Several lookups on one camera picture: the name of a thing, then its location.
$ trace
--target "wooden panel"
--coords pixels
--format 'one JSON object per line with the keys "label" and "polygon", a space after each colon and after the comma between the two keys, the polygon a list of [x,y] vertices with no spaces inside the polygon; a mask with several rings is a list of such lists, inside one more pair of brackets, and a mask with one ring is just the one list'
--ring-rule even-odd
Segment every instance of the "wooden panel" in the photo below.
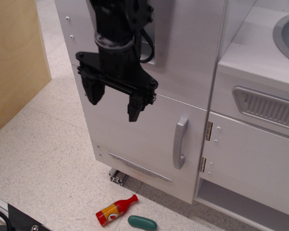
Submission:
{"label": "wooden panel", "polygon": [[0,0],[0,129],[50,79],[34,0]]}

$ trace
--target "door hinge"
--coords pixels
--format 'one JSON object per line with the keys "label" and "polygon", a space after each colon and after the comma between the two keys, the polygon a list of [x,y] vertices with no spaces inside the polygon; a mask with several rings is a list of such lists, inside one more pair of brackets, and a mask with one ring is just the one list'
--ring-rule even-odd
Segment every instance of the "door hinge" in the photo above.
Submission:
{"label": "door hinge", "polygon": [[206,141],[210,140],[211,137],[211,131],[212,131],[212,122],[208,122],[208,128],[207,128],[207,135],[206,135]]}
{"label": "door hinge", "polygon": [[204,167],[206,166],[206,161],[207,161],[207,159],[203,157],[200,172],[204,172]]}

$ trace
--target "black cable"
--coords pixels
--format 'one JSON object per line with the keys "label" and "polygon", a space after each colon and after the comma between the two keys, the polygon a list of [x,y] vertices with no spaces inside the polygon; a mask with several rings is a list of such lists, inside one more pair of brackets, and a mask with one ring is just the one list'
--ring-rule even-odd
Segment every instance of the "black cable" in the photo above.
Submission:
{"label": "black cable", "polygon": [[12,225],[8,217],[0,211],[0,217],[5,221],[7,231],[12,231]]}
{"label": "black cable", "polygon": [[[147,57],[144,60],[139,59],[139,62],[144,64],[144,63],[147,63],[147,62],[149,62],[149,61],[151,61],[153,59],[153,57],[154,57],[154,44],[153,44],[153,41],[150,38],[150,36],[146,33],[145,29],[142,28],[140,30],[140,34],[145,38],[145,40],[148,42],[148,44],[149,44],[149,46],[151,47],[151,50],[152,50],[151,54],[149,55],[149,57]],[[135,46],[133,46],[132,49],[133,49],[133,53],[134,53],[135,57],[138,59]]]}

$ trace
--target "white cabinet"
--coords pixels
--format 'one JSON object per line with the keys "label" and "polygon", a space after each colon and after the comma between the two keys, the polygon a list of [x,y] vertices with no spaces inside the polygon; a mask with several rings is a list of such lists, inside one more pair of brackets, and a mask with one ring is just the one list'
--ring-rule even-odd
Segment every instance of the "white cabinet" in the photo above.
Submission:
{"label": "white cabinet", "polygon": [[215,113],[209,121],[199,176],[289,215],[289,139]]}
{"label": "white cabinet", "polygon": [[[130,123],[127,95],[106,88],[101,101],[93,106],[84,95],[77,67],[73,69],[95,158],[191,203],[207,111],[158,95],[154,106],[146,107],[137,122]],[[172,159],[176,125],[181,117],[188,119],[188,127],[182,136],[185,162],[178,170]]]}

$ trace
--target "vent grille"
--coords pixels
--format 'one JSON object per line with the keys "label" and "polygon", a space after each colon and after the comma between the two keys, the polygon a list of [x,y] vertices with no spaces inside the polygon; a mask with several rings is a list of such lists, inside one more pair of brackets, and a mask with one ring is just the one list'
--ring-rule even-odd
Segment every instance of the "vent grille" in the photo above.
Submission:
{"label": "vent grille", "polygon": [[113,158],[115,158],[115,159],[121,161],[122,163],[124,163],[127,167],[130,167],[130,168],[132,168],[132,169],[134,169],[136,171],[139,171],[139,172],[141,172],[143,174],[146,174],[147,176],[154,177],[154,178],[159,178],[159,179],[164,180],[166,182],[172,182],[173,181],[173,180],[171,180],[171,179],[169,179],[169,178],[167,178],[165,176],[162,176],[162,175],[160,175],[160,174],[158,174],[156,172],[153,172],[153,171],[151,171],[151,170],[149,170],[149,169],[147,169],[145,167],[142,167],[142,166],[140,166],[140,165],[138,165],[138,164],[136,164],[136,163],[134,163],[132,161],[124,159],[121,156],[118,156],[118,155],[113,154],[113,153],[108,153],[108,154],[111,155]]}
{"label": "vent grille", "polygon": [[233,95],[241,113],[289,128],[288,100],[242,87],[235,87]]}

